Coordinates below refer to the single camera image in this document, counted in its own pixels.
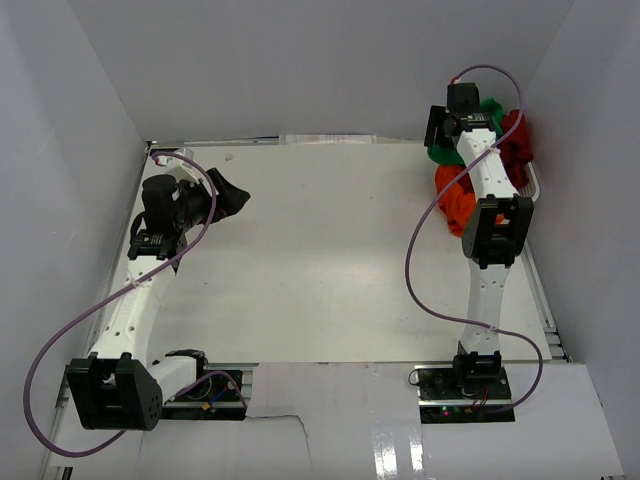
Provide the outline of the green t shirt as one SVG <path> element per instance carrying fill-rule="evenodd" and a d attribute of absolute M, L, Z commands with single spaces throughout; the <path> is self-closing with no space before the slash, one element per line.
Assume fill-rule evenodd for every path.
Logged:
<path fill-rule="evenodd" d="M 425 146 L 430 160 L 438 165 L 468 166 L 483 151 L 495 143 L 503 135 L 500 126 L 504 117 L 503 106 L 493 98 L 480 101 L 483 113 L 483 127 L 471 132 L 463 132 L 453 145 Z"/>

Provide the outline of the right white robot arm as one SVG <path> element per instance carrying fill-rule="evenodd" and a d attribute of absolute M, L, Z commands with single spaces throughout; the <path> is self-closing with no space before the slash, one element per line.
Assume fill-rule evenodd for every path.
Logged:
<path fill-rule="evenodd" d="M 511 400 L 497 330 L 506 280 L 534 212 L 533 201 L 520 196 L 507 175 L 498 139 L 497 123 L 481 108 L 473 83 L 450 83 L 446 104 L 430 110 L 425 145 L 456 150 L 469 169 L 476 198 L 462 236 L 470 270 L 467 318 L 474 323 L 465 326 L 459 340 L 451 384 L 459 396 L 479 396 L 492 405 Z"/>

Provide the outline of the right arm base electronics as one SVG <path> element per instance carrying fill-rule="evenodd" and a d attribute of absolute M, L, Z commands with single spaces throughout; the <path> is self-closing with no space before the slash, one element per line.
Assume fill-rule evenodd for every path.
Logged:
<path fill-rule="evenodd" d="M 512 394 L 504 368 L 496 379 L 460 383 L 452 367 L 414 368 L 407 377 L 417 391 L 423 425 L 512 423 Z"/>

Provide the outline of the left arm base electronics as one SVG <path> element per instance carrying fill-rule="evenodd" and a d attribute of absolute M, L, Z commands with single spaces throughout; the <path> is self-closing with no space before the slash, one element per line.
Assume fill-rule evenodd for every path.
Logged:
<path fill-rule="evenodd" d="M 189 393 L 167 403 L 162 420 L 175 421 L 243 421 L 246 403 L 251 398 L 253 372 L 251 369 L 227 370 L 238 389 L 224 375 L 214 375 Z"/>

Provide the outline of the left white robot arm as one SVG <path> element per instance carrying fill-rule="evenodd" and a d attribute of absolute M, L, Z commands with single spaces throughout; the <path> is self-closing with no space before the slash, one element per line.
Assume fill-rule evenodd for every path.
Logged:
<path fill-rule="evenodd" d="M 188 173 L 154 175 L 142 183 L 143 210 L 132 223 L 127 252 L 127 281 L 133 288 L 116 300 L 88 356 L 72 360 L 66 371 L 79 420 L 87 430 L 150 431 L 167 401 L 184 394 L 199 399 L 210 390 L 204 352 L 175 350 L 161 361 L 148 359 L 153 325 L 179 266 L 163 268 L 153 277 L 148 272 L 175 260 L 193 227 L 237 214 L 250 198 L 217 169 L 207 173 L 213 193 Z"/>

